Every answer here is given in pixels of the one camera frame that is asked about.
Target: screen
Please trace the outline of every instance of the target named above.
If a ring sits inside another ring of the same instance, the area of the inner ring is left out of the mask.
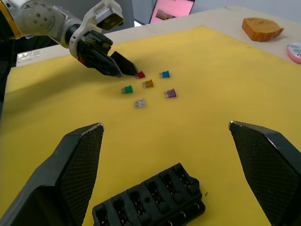
[[[195,0],[157,0],[150,23],[189,15]]]

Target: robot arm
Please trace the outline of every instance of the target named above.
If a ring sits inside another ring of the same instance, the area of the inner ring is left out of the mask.
[[[0,0],[0,41],[47,35],[69,48],[71,55],[85,66],[114,77],[122,77],[123,72],[107,56],[113,42],[101,32],[122,23],[121,7],[114,0],[102,0],[83,21],[42,0]]]

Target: white table surface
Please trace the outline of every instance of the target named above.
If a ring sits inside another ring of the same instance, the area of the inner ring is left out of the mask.
[[[241,28],[243,19],[246,17],[271,19],[285,29],[280,36],[272,41],[255,42],[250,40]],[[301,41],[301,24],[242,7],[225,7],[204,11],[189,16],[108,33],[106,36],[113,40],[114,44],[118,44],[125,41],[143,39],[152,35],[181,31],[199,25],[205,25],[220,31],[286,60],[290,60],[286,54],[286,46],[293,42]],[[38,52],[39,57],[20,62],[17,66],[70,54],[68,49],[59,45],[39,49]]]

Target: green fuse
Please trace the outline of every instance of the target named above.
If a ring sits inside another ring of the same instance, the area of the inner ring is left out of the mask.
[[[125,86],[123,89],[121,89],[122,93],[133,93],[132,86]]]

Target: red fuse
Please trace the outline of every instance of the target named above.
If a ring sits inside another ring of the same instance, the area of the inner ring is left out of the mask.
[[[139,72],[136,76],[137,79],[145,78],[145,74],[143,72]]]

